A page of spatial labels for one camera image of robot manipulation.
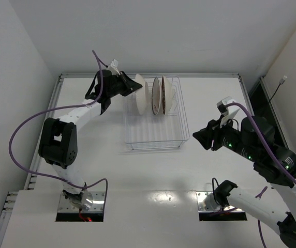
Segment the plate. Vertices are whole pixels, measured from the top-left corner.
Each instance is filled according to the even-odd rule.
[[[162,110],[163,114],[169,113],[172,107],[172,86],[170,81],[163,76],[162,77]]]
[[[149,99],[148,83],[139,74],[136,74],[134,81],[142,85],[142,88],[136,91],[136,102],[139,114],[143,115],[147,107],[147,101]]]
[[[152,89],[152,110],[154,115],[157,115],[159,112],[159,109],[161,107],[161,100],[162,100],[161,84],[158,77],[156,77],[154,79],[154,84]]]

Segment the purple cable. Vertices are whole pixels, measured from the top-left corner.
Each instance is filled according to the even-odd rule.
[[[268,189],[268,186],[265,186],[263,188],[263,190],[261,191],[261,193],[259,193],[257,196],[255,196],[255,198],[260,198],[261,199],[262,195],[264,194],[265,191],[267,191],[267,189]]]
[[[262,228],[261,228],[261,222],[260,220],[257,220],[257,224],[258,224],[258,232],[260,233],[260,237],[261,237],[261,241],[263,244],[264,248],[267,248],[267,245],[265,244],[264,238],[263,238],[263,233],[262,233]]]
[[[100,72],[100,78],[101,78],[101,90],[97,96],[97,98],[88,103],[87,105],[93,105],[95,102],[97,102],[101,95],[102,95],[102,90],[103,90],[103,74],[102,74],[102,67],[101,67],[101,59],[97,56],[97,54],[95,53],[94,50],[92,50],[96,60],[97,60],[97,64],[98,64],[98,68],[99,68],[99,72]],[[45,174],[45,173],[40,173],[40,172],[35,172],[33,170],[30,170],[30,169],[27,169],[25,168],[24,166],[22,166],[13,156],[13,152],[12,152],[12,143],[13,143],[13,139],[15,137],[15,135],[18,133],[18,131],[27,123],[29,122],[30,120],[34,119],[35,117],[37,116],[40,116],[40,115],[43,115],[43,114],[46,114],[48,112],[51,112],[51,111],[56,111],[56,110],[64,110],[64,109],[72,109],[74,107],[86,107],[86,104],[78,104],[78,105],[69,105],[69,106],[62,106],[62,107],[54,107],[54,108],[50,108],[48,110],[44,110],[44,111],[41,111],[39,113],[36,113],[35,115],[32,115],[31,117],[29,117],[28,119],[24,120],[16,129],[15,131],[13,132],[11,138],[10,138],[10,141],[9,141],[9,154],[10,154],[10,157],[11,159],[13,160],[13,162],[15,163],[16,166],[18,166],[20,169],[22,169],[23,171],[27,172],[27,173],[31,173],[31,174],[35,174],[35,175],[38,175],[38,176],[44,176],[44,177],[50,177],[50,178],[54,178],[54,179],[57,179],[57,180],[60,180],[62,182],[65,182],[69,185],[71,185],[72,187],[74,188],[78,188],[78,189],[88,189],[88,188],[91,188],[97,184],[99,184],[100,182],[102,181],[105,181],[106,182],[106,194],[105,194],[105,202],[103,204],[103,214],[104,214],[104,211],[105,211],[105,205],[106,205],[106,199],[107,199],[107,193],[108,193],[108,180],[106,178],[102,178],[100,180],[98,180],[97,182],[91,184],[91,185],[88,185],[88,186],[84,186],[84,187],[81,187],[81,186],[78,186],[78,185],[75,185],[71,182],[68,182],[67,180],[65,180],[64,178],[61,178],[61,177],[57,177],[57,176],[53,176],[53,175],[49,175],[49,174]]]
[[[225,107],[230,107],[230,106],[238,106],[239,108],[242,109],[243,112],[245,112],[245,114],[247,115],[251,125],[253,126],[255,132],[257,133],[259,139],[261,140],[264,148],[266,149],[267,153],[269,154],[269,156],[271,157],[271,159],[273,160],[273,162],[275,162],[277,164],[277,166],[279,167],[279,169],[296,185],[296,180],[295,178],[292,177],[291,174],[289,174],[289,172],[280,164],[280,162],[278,161],[278,159],[276,158],[276,156],[273,154],[272,150],[270,149],[269,145],[267,144],[267,142],[265,141],[261,131],[259,130],[256,122],[254,121],[254,119],[252,118],[251,114],[248,112],[248,110],[241,105],[240,103],[237,102],[233,102],[230,104],[225,105]]]

